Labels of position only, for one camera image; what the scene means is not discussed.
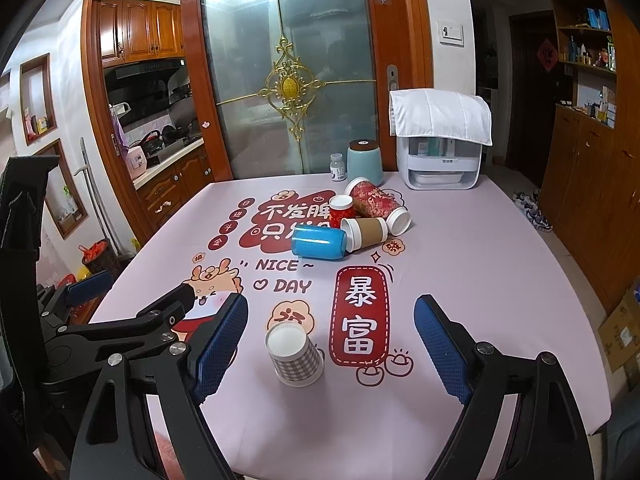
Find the grey checkered paper cup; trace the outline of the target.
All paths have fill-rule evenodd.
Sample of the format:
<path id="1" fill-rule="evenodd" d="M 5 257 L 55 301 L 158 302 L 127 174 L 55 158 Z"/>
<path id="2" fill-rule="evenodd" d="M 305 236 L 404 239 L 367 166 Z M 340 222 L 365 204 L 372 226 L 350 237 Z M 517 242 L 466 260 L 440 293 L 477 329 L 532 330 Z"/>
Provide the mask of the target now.
<path id="1" fill-rule="evenodd" d="M 285 385 L 304 388 L 321 377 L 323 358 L 297 323 L 273 325 L 266 333 L 265 344 L 274 370 Z"/>

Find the small red paper cup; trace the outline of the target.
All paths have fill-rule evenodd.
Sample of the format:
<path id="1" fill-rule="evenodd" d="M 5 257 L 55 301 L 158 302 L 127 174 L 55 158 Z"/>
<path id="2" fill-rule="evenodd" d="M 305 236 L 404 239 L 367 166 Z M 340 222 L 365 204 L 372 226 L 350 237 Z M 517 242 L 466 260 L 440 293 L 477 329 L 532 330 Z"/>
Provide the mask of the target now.
<path id="1" fill-rule="evenodd" d="M 332 229 L 339 229 L 343 219 L 357 217 L 352 196 L 336 194 L 329 199 L 329 224 Z"/>

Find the brown sleeve paper cup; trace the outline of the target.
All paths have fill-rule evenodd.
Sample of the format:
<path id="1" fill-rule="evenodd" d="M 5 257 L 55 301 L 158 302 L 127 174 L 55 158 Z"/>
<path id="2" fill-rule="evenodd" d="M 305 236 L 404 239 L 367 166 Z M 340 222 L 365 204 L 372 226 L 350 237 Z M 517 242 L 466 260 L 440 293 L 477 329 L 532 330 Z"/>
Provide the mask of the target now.
<path id="1" fill-rule="evenodd" d="M 345 218 L 341 221 L 341 229 L 346 235 L 348 252 L 382 244 L 388 237 L 388 227 L 383 218 Z"/>

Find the tall red patterned cup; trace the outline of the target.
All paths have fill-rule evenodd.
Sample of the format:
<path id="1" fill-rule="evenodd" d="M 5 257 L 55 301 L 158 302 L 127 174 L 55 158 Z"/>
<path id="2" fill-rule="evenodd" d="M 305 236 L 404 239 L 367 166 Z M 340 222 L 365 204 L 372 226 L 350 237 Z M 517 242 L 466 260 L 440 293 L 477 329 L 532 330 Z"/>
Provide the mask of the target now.
<path id="1" fill-rule="evenodd" d="M 408 209 L 366 178 L 352 179 L 345 193 L 354 201 L 360 216 L 382 218 L 390 235 L 401 236 L 410 228 L 412 219 Z"/>

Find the dark basket with red items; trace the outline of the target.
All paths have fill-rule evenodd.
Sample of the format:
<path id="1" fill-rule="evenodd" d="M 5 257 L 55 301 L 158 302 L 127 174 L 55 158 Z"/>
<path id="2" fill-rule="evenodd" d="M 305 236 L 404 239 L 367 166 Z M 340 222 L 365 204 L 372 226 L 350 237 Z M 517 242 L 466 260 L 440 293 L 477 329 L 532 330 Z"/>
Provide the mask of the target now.
<path id="1" fill-rule="evenodd" d="M 78 249 L 82 253 L 81 263 L 91 274 L 106 271 L 116 280 L 122 273 L 122 265 L 107 238 L 95 242 L 90 247 L 79 245 Z"/>

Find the cardboard box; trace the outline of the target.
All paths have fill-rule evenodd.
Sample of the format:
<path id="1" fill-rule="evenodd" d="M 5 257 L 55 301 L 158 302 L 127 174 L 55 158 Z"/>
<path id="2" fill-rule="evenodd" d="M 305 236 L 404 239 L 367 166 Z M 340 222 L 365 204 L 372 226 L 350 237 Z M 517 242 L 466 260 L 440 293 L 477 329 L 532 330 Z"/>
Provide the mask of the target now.
<path id="1" fill-rule="evenodd" d="M 636 278 L 598 330 L 612 372 L 639 352 L 639 316 L 639 279 Z"/>

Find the pink printed tablecloth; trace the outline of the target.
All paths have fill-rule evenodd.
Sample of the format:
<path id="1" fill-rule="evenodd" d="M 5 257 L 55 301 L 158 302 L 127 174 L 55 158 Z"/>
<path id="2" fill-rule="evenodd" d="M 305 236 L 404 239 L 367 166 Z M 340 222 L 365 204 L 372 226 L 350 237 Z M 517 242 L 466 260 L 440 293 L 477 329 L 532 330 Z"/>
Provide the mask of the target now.
<path id="1" fill-rule="evenodd" d="M 611 415 L 597 339 L 551 250 L 487 178 L 467 191 L 385 186 L 408 231 L 337 261 L 291 252 L 296 226 L 326 222 L 343 185 L 324 174 L 214 183 L 142 247 L 94 316 L 130 318 L 179 284 L 195 292 L 189 336 L 229 292 L 248 322 L 203 413 L 231 468 L 258 479 L 422 479 L 462 406 L 446 391 L 413 321 L 431 295 L 473 338 L 507 356 L 553 353 L 585 430 Z M 280 382 L 265 344 L 273 325 L 302 326 L 324 364 L 312 385 Z"/>

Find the pink rice cooker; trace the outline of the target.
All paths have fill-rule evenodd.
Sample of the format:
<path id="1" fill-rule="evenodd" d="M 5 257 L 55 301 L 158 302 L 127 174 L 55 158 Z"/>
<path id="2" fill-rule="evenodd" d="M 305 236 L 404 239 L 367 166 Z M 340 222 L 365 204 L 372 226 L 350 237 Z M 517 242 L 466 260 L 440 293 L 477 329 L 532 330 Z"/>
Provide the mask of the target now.
<path id="1" fill-rule="evenodd" d="M 148 166 L 144 151 L 140 145 L 130 148 L 124 157 L 124 161 L 129 177 L 133 181 L 141 177 L 146 171 L 146 166 Z"/>

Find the small white pill bottle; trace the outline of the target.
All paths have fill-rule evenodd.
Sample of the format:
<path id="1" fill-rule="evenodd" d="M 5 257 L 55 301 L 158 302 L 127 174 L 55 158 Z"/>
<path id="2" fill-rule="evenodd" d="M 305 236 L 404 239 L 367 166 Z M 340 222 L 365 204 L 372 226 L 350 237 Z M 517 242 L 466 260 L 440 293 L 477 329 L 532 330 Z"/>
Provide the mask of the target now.
<path id="1" fill-rule="evenodd" d="M 334 182 L 346 180 L 346 164 L 342 153 L 333 153 L 330 156 L 330 173 Z"/>

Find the wooden shelf cabinet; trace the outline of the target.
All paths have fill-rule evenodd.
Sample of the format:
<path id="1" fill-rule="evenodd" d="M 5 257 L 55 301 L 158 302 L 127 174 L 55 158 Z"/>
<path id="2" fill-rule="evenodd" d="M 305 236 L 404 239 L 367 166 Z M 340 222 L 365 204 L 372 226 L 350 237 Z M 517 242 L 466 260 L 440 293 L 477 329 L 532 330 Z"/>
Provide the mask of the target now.
<path id="1" fill-rule="evenodd" d="M 618 0 L 552 0 L 563 79 L 542 213 L 603 307 L 639 273 L 639 22 Z"/>

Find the light blue canister brown lid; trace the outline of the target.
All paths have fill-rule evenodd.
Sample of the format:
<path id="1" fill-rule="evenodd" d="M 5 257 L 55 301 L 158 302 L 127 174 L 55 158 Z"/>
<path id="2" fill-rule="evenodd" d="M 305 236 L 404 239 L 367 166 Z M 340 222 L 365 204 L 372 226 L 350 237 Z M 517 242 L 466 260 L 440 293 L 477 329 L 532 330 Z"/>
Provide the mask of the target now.
<path id="1" fill-rule="evenodd" d="M 353 140 L 347 150 L 349 180 L 365 178 L 374 185 L 383 183 L 383 165 L 380 146 L 375 140 Z"/>

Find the white appliance box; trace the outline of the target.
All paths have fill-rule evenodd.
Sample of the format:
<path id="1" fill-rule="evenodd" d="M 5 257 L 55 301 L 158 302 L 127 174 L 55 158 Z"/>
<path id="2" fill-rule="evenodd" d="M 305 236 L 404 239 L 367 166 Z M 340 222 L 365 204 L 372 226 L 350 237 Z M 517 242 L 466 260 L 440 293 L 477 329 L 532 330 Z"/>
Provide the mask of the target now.
<path id="1" fill-rule="evenodd" d="M 401 179 L 412 190 L 469 190 L 480 176 L 483 147 L 454 139 L 398 136 L 396 155 Z"/>

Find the white cloth cover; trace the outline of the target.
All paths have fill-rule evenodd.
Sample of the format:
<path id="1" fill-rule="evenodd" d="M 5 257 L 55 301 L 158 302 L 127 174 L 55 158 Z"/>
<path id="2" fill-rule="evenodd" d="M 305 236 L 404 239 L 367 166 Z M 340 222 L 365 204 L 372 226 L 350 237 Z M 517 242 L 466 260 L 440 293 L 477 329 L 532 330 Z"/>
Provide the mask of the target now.
<path id="1" fill-rule="evenodd" d="M 431 88 L 390 92 L 390 134 L 492 145 L 491 110 L 480 96 Z"/>

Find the wall niche frame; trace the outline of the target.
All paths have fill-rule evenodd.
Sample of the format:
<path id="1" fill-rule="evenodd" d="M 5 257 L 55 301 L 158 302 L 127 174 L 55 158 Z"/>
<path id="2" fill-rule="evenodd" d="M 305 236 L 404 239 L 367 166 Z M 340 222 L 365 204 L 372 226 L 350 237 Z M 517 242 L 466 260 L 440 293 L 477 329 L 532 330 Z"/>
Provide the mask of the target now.
<path id="1" fill-rule="evenodd" d="M 46 204 L 58 234 L 66 240 L 88 217 L 86 208 L 68 168 L 62 142 L 55 140 L 37 154 L 58 156 L 58 166 L 50 171 L 48 177 Z"/>

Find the white wall switch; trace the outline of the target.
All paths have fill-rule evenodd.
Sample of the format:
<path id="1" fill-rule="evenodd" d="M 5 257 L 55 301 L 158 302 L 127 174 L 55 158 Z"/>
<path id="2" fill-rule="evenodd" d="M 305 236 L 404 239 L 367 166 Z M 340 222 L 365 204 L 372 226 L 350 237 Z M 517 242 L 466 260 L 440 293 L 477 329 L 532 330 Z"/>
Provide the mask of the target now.
<path id="1" fill-rule="evenodd" d="M 438 21 L 438 41 L 447 46 L 464 47 L 464 29 L 462 24 Z"/>

